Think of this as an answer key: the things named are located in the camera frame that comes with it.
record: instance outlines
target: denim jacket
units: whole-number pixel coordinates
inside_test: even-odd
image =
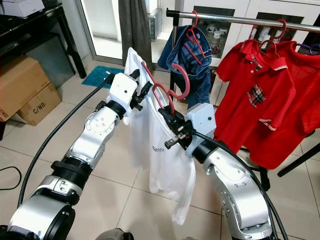
[[[204,52],[204,58],[197,43],[192,43],[187,38],[187,30],[191,25],[178,27],[177,41],[175,47],[172,49],[172,33],[169,40],[166,42],[161,56],[158,60],[158,65],[164,69],[170,69],[174,76],[174,82],[182,92],[185,91],[185,80],[180,72],[172,67],[172,64],[179,64],[188,74],[190,80],[190,93],[186,97],[188,108],[197,103],[209,103],[209,89],[211,74],[209,65],[211,63],[212,50],[207,41],[206,36],[199,28],[194,28],[194,34],[199,41]],[[200,60],[201,65],[191,55],[191,53],[184,47],[184,43],[191,49],[194,55]]]

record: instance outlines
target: plaid chest pocket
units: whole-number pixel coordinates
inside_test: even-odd
[[[262,88],[255,84],[250,91],[247,92],[249,101],[253,107],[257,107],[258,104],[263,103],[266,100],[266,95],[262,91]]]

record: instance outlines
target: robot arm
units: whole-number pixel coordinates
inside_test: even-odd
[[[78,203],[92,170],[101,158],[107,141],[126,113],[148,93],[147,83],[137,95],[138,84],[131,76],[118,73],[113,80],[107,103],[99,104],[85,121],[84,130],[62,161],[52,164],[53,173],[16,210],[7,231],[0,239],[64,240],[75,218],[72,208]],[[203,103],[190,109],[187,120],[169,108],[160,109],[176,137],[165,143],[167,148],[179,143],[188,157],[196,158],[220,193],[221,204],[233,239],[264,239],[272,234],[268,208],[251,176],[227,152],[192,134],[192,130],[212,136],[215,123],[213,106]]]

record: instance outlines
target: red polo shirt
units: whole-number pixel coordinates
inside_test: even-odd
[[[296,93],[285,58],[261,55],[254,39],[233,47],[216,75],[229,85],[215,113],[214,137],[235,153],[259,122],[276,130]]]
[[[288,41],[276,45],[277,53],[285,57],[296,90],[282,124],[274,132],[257,124],[244,143],[250,158],[267,169],[279,166],[308,133],[320,128],[320,55],[297,53],[295,44]]]

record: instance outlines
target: blue mat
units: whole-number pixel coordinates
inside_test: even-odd
[[[108,71],[111,74],[124,73],[124,69],[113,68],[107,66],[96,66],[92,72],[85,78],[85,80],[81,83],[83,85],[98,87],[109,74],[106,73]],[[105,89],[109,89],[111,87],[110,84],[106,84],[103,86]]]

